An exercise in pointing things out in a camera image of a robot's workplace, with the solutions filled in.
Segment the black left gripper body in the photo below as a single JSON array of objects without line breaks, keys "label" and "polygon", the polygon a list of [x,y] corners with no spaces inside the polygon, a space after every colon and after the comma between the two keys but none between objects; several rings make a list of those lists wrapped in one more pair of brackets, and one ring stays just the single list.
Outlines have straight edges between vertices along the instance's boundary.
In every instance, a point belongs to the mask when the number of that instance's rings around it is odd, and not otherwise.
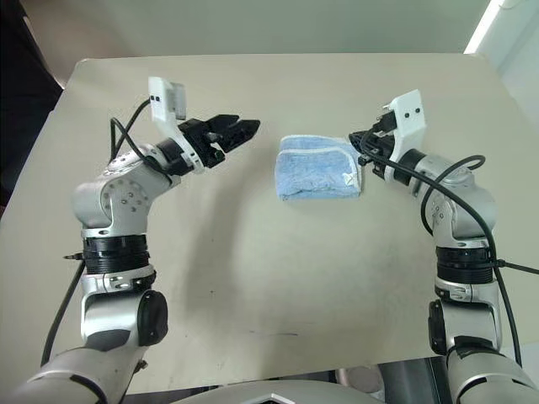
[{"label": "black left gripper body", "polygon": [[210,130],[208,120],[186,120],[178,128],[193,149],[193,152],[189,152],[188,156],[194,164],[199,162],[203,168],[213,168],[225,161],[225,153],[212,145],[218,140],[208,138]]}]

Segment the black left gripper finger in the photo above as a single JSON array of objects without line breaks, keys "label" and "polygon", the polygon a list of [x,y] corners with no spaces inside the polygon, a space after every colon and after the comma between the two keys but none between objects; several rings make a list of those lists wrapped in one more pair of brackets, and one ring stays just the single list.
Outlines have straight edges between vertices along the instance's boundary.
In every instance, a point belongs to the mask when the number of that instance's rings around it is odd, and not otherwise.
[{"label": "black left gripper finger", "polygon": [[221,149],[228,153],[250,141],[257,133],[259,126],[259,120],[239,120],[229,125],[221,132]]},{"label": "black left gripper finger", "polygon": [[235,140],[239,137],[238,115],[218,114],[208,120],[210,140]]}]

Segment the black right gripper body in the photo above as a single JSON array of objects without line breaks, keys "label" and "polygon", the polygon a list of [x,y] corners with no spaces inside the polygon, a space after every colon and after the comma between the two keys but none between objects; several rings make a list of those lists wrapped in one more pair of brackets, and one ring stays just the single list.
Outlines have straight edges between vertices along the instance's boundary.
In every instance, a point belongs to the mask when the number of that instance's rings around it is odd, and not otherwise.
[{"label": "black right gripper body", "polygon": [[391,111],[383,114],[371,129],[364,134],[366,146],[361,153],[362,158],[366,164],[373,164],[372,172],[381,179],[384,179],[386,165],[373,160],[367,155],[367,152],[388,160],[393,152],[395,140],[392,132],[396,128],[397,120],[395,113]]}]

